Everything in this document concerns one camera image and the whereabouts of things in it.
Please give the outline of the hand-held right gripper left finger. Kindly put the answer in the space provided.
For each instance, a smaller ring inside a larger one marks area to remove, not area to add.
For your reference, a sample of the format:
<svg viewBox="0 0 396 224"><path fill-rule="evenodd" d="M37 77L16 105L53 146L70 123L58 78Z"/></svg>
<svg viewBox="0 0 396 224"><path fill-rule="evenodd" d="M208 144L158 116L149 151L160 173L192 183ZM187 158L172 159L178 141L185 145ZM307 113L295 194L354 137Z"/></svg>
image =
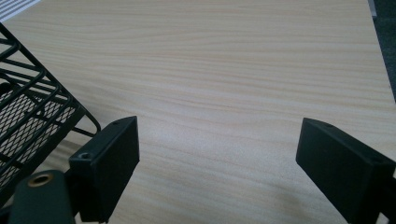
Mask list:
<svg viewBox="0 0 396 224"><path fill-rule="evenodd" d="M136 116L111 122L69 158L72 206L82 221L109 221L138 163Z"/></svg>

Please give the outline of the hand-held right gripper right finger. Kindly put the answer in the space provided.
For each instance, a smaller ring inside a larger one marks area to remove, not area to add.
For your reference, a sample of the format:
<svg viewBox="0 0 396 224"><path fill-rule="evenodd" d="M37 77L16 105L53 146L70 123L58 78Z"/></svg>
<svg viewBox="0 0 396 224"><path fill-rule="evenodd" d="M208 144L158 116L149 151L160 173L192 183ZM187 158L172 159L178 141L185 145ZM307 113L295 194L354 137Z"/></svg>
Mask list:
<svg viewBox="0 0 396 224"><path fill-rule="evenodd" d="M337 127L303 119L296 162L349 224L396 224L396 161Z"/></svg>

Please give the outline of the black wire basket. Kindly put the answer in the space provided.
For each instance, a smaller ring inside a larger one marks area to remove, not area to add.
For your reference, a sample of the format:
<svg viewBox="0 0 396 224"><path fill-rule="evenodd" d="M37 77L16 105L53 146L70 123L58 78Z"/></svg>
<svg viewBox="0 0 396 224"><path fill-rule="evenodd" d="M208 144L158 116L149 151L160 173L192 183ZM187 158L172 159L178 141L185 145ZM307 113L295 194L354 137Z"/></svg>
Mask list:
<svg viewBox="0 0 396 224"><path fill-rule="evenodd" d="M69 133L100 131L92 113L0 22L0 208Z"/></svg>

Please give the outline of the grey striped placemat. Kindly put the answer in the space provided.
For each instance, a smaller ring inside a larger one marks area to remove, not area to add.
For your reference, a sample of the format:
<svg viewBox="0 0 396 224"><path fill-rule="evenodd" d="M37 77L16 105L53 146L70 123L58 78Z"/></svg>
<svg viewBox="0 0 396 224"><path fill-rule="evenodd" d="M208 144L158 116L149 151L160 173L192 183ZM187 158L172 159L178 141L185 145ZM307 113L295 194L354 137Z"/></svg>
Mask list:
<svg viewBox="0 0 396 224"><path fill-rule="evenodd" d="M0 0L0 22L20 14L41 0Z"/></svg>

